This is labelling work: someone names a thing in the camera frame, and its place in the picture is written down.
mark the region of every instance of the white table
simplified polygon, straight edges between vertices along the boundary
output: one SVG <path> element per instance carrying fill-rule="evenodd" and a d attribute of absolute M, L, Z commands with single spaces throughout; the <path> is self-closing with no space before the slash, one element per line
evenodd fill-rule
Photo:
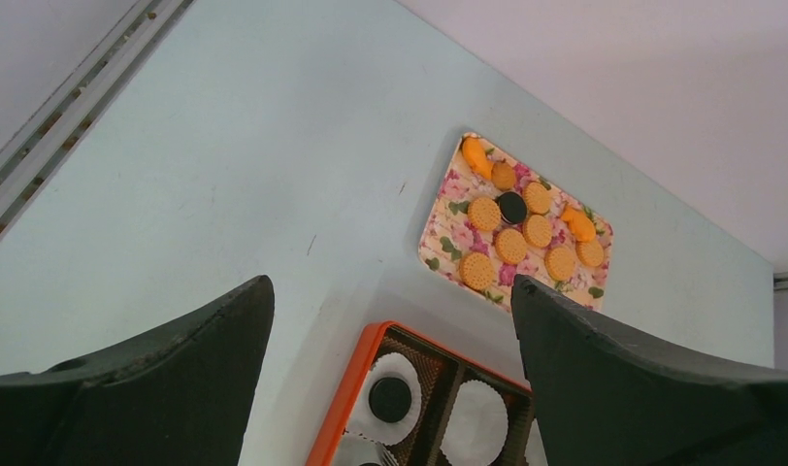
<path fill-rule="evenodd" d="M 772 364 L 766 261 L 393 0 L 228 0 L 191 7 L 0 244 L 0 374 L 267 274 L 243 464 L 303 463 L 370 321 L 521 378 L 509 318 L 416 255 L 467 129 L 611 221 L 608 315 Z"/>

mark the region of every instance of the floral tray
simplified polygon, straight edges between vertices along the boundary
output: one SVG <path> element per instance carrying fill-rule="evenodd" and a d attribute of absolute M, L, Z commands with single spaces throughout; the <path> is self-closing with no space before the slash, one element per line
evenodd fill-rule
<path fill-rule="evenodd" d="M 468 220 L 466 212 L 471 201 L 482 196 L 496 198 L 502 191 L 489 180 L 475 175 L 463 159 L 460 145 L 467 137 L 480 138 L 491 160 L 506 161 L 513 167 L 517 176 L 514 191 L 517 193 L 521 193 L 526 184 L 531 182 L 540 182 L 551 191 L 551 209 L 545 215 L 553 228 L 551 244 L 544 249 L 529 246 L 525 259 L 517 265 L 503 263 L 494 251 L 492 243 L 494 235 L 503 228 L 519 228 L 519 226 L 503 224 L 493 233 L 483 232 L 474 228 Z M 608 262 L 611 258 L 613 240 L 611 225 L 590 208 L 476 133 L 464 134 L 456 148 L 419 243 L 419 256 L 428 268 L 508 312 L 511 311 L 511 286 L 516 274 L 534 277 L 577 303 L 599 311 L 603 305 Z M 597 227 L 597 237 L 606 250 L 606 258 L 599 267 L 586 267 L 577 261 L 572 277 L 567 281 L 557 282 L 548 276 L 543 258 L 549 249 L 556 246 L 566 245 L 574 250 L 575 239 L 566 223 L 560 219 L 567 204 L 575 209 L 582 209 L 594 221 Z M 488 255 L 494 265 L 494 270 L 497 271 L 497 280 L 482 293 L 468 288 L 460 279 L 459 261 L 470 251 L 478 251 Z"/>

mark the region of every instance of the orange toy vegetable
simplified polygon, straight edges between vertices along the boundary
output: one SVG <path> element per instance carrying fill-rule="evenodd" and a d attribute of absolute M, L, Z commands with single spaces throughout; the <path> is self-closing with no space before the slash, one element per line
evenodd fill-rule
<path fill-rule="evenodd" d="M 464 139 L 461 151 L 463 152 L 463 158 L 472 167 L 474 173 L 491 180 L 491 170 L 494 167 L 494 162 L 488 159 L 485 149 L 482 148 L 482 144 L 479 143 L 477 138 Z"/>
<path fill-rule="evenodd" d="M 569 230 L 575 235 L 575 239 L 581 243 L 589 242 L 597 236 L 594 222 L 583 211 L 578 211 L 572 206 L 566 206 L 560 219 L 569 225 Z"/>

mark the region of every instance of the orange object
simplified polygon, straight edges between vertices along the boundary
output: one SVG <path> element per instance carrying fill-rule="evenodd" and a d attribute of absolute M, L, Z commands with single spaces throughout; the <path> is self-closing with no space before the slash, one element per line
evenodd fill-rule
<path fill-rule="evenodd" d="M 569 225 L 569 230 L 581 243 L 589 242 L 597 237 L 597 228 L 594 226 L 594 222 L 583 211 L 566 206 L 560 219 Z"/>
<path fill-rule="evenodd" d="M 481 177 L 491 180 L 491 171 L 494 169 L 494 162 L 488 159 L 485 149 L 478 138 L 466 138 L 460 147 L 466 163 L 472 167 L 472 171 Z"/>
<path fill-rule="evenodd" d="M 520 401 L 520 398 L 527 400 L 521 402 L 523 404 L 523 415 L 520 416 L 527 418 L 528 425 L 523 425 L 522 427 L 518 426 L 527 433 L 527 429 L 530 428 L 531 419 L 533 419 L 533 411 L 531 407 L 531 390 L 526 387 L 526 383 L 517 383 L 506 377 L 500 376 L 464 356 L 444 348 L 428 337 L 407 328 L 405 325 L 389 320 L 386 322 L 369 324 L 363 329 L 357 346 L 354 349 L 354 354 L 351 356 L 351 359 L 348 361 L 348 366 L 345 368 L 343 379 L 340 381 L 340 385 L 337 388 L 337 393 L 334 395 L 334 399 L 331 402 L 331 407 L 328 409 L 328 413 L 320 427 L 319 434 L 314 441 L 309 458 L 306 461 L 306 466 L 326 466 L 331 464 L 334 454 L 337 452 L 337 447 L 340 444 L 340 439 L 345 431 L 345 427 L 348 424 L 348 418 L 351 416 L 354 403 L 357 401 L 357 397 L 360 394 L 363 381 L 365 381 L 374 361 L 378 357 L 380 345 L 386 340 L 386 337 L 390 339 L 390 335 L 392 334 L 396 334 L 399 339 L 416 341 L 421 347 L 428 349 L 430 352 L 424 353 L 426 358 L 447 358 L 449 361 L 456 361 L 464 366 L 459 369 L 460 371 L 466 371 L 466 373 L 470 373 L 472 370 L 477 371 L 483 374 L 491 382 L 492 386 L 502 388 L 503 391 L 506 391 L 508 388 L 508 391 L 516 395 L 504 395 L 504 398 L 508 396 L 513 400 L 515 404 L 513 408 L 515 410 L 518 409 L 516 404 Z"/>

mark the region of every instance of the scratch mark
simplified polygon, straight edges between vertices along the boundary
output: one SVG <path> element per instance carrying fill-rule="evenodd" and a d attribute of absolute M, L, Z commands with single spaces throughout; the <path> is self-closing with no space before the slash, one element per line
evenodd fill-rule
<path fill-rule="evenodd" d="M 314 235 L 314 237 L 312 238 L 312 242 L 309 244 L 309 250 L 306 251 L 306 257 L 308 257 L 309 254 L 312 253 L 312 246 L 314 246 L 314 240 L 316 240 L 316 235 Z"/>

